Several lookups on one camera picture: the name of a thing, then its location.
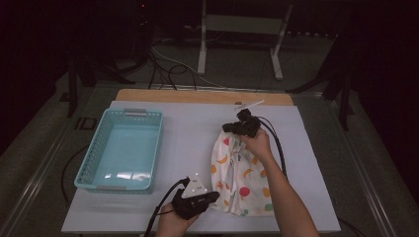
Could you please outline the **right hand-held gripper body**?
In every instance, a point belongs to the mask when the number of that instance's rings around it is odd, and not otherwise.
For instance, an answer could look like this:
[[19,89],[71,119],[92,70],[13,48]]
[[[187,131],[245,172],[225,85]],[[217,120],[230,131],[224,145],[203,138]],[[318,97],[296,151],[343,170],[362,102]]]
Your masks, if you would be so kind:
[[254,138],[261,126],[261,121],[253,116],[247,105],[242,104],[235,108],[238,121],[233,124],[233,133]]

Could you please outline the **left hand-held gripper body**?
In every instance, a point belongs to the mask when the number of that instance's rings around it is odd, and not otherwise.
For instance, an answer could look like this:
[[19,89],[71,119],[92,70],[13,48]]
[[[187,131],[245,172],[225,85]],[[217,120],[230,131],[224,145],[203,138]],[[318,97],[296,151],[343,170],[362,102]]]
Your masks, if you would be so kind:
[[188,220],[204,212],[198,211],[197,202],[203,199],[204,194],[207,194],[209,191],[197,173],[188,176],[186,181],[187,184],[184,188],[179,189],[175,193],[172,205],[180,217]]

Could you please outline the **white baby pants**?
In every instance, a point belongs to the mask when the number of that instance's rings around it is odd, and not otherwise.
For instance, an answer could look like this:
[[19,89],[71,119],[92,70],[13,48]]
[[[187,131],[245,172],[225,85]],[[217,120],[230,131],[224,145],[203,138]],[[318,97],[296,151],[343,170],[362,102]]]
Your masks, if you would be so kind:
[[212,208],[239,216],[274,215],[265,168],[237,135],[219,134],[210,173],[212,189],[219,192]]

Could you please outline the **light blue plastic basket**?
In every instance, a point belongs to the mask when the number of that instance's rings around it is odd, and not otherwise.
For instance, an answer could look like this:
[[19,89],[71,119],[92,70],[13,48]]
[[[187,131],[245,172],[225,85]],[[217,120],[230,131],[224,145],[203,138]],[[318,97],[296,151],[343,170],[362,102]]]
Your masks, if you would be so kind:
[[162,127],[158,110],[105,110],[74,185],[91,193],[150,194]]

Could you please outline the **person's right hand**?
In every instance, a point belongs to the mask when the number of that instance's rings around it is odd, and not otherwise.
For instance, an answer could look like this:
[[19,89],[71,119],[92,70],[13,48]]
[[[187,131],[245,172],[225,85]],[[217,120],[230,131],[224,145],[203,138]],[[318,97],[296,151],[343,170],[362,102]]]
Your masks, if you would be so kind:
[[269,135],[264,129],[259,128],[254,137],[240,135],[239,138],[245,143],[246,149],[259,158],[263,164],[275,160],[270,145]]

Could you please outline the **person's left hand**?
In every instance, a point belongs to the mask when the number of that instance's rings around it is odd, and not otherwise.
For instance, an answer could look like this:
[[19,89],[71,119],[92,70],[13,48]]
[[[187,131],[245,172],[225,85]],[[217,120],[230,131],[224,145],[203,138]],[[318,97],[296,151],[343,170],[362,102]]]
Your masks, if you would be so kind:
[[163,214],[159,217],[155,237],[183,237],[189,227],[199,219],[198,215],[188,220],[183,219],[174,211],[171,202],[164,204],[162,211]]

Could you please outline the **wooden table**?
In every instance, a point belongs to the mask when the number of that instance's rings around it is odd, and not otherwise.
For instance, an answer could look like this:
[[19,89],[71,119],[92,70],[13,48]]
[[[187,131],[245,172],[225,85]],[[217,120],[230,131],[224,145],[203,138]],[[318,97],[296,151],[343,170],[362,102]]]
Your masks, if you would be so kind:
[[234,105],[235,103],[251,103],[263,100],[263,105],[267,106],[293,105],[293,99],[288,94],[187,90],[121,89],[116,96],[116,100],[132,102],[227,105]]

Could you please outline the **white table mat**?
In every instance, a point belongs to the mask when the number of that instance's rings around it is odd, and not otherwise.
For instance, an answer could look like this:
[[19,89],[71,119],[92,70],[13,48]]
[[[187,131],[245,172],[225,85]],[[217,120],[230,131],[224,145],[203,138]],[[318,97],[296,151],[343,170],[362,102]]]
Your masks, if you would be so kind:
[[[61,230],[65,233],[141,233],[155,206],[178,180],[197,173],[210,186],[210,155],[221,126],[236,121],[233,105],[114,101],[113,108],[157,109],[164,114],[159,158],[149,195],[90,193],[79,189]],[[302,118],[295,106],[255,106],[280,139],[288,179],[318,231],[340,229]]]

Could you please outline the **black stand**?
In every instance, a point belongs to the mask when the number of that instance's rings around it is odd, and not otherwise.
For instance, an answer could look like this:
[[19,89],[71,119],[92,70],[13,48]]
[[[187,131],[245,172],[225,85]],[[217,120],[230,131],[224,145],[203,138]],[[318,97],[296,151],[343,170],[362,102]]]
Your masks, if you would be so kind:
[[355,66],[355,58],[356,43],[350,37],[339,34],[321,64],[317,75],[296,88],[288,89],[287,93],[299,94],[322,82],[328,82],[322,96],[328,101],[335,100],[337,96],[340,96],[338,119],[342,127],[348,130],[347,116],[349,113],[351,74]]
[[78,79],[81,79],[85,86],[94,87],[97,83],[95,72],[99,71],[119,83],[132,85],[133,81],[125,79],[124,74],[139,67],[139,64],[135,64],[123,69],[112,69],[92,57],[72,55],[68,62],[68,91],[61,96],[61,101],[68,103],[67,116],[71,118],[78,106]]

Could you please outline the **white metal stand frame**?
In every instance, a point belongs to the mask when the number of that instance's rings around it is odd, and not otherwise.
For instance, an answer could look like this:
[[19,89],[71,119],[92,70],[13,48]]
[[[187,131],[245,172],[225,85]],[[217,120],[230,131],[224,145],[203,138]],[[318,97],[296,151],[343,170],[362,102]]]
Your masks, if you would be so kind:
[[284,74],[279,60],[279,51],[285,38],[286,29],[293,10],[293,4],[287,4],[285,14],[280,19],[209,14],[208,0],[202,0],[201,47],[198,59],[198,74],[206,73],[207,31],[276,35],[277,42],[270,48],[270,58],[277,80],[283,80]]

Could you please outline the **black rectangular floor frame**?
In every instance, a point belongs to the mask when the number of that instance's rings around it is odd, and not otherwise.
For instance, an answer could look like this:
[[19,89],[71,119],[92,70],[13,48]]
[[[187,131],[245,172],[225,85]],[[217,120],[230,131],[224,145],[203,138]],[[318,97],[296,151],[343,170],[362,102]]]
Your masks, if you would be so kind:
[[86,117],[80,117],[75,126],[75,130],[94,130],[97,125],[97,119],[96,118],[86,118]]

